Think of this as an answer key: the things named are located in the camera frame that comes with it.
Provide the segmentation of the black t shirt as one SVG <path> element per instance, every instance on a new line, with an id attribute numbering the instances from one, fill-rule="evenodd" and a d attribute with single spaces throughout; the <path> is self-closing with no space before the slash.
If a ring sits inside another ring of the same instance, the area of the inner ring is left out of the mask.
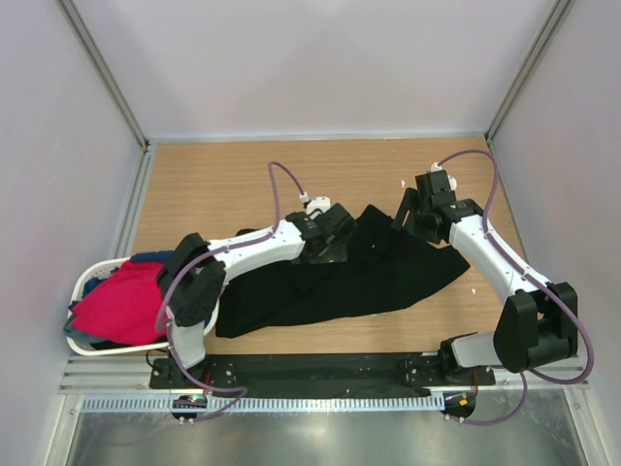
<path id="1" fill-rule="evenodd" d="M 216 335 L 232 339 L 264 327 L 399 311 L 470 268 L 455 248 L 435 248 L 394 229 L 392 217 L 373 205 L 356 222 L 345 262 L 281 261 L 232 280 L 219 301 Z"/>

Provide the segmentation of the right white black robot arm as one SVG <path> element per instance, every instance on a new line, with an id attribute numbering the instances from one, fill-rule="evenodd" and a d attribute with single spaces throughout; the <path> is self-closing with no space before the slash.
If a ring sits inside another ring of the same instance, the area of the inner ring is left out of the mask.
<path id="1" fill-rule="evenodd" d="M 394 228 L 423 241 L 452 246 L 487 280 L 502 306 L 494 331 L 441 343 L 440 377 L 457 384 L 474 367 L 501 366 L 520 373 L 574 357 L 578 349 L 578 330 L 572 323 L 577 315 L 575 290 L 534 271 L 497 236 L 474 200 L 457 198 L 455 179 L 439 165 L 415 182 L 404 194 Z"/>

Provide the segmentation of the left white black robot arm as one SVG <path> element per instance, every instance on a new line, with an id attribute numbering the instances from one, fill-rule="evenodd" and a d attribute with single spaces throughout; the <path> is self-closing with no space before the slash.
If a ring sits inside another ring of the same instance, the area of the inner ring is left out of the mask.
<path id="1" fill-rule="evenodd" d="M 166 331 L 176 360 L 172 376 L 182 386 L 198 386 L 206 376 L 205 326 L 214 324 L 219 299 L 229 282 L 272 263 L 321 264 L 346 260 L 346 242 L 355 228 L 340 204 L 322 211 L 296 212 L 270 227 L 206 241 L 184 237 L 157 275 L 162 307 L 156 328 Z"/>

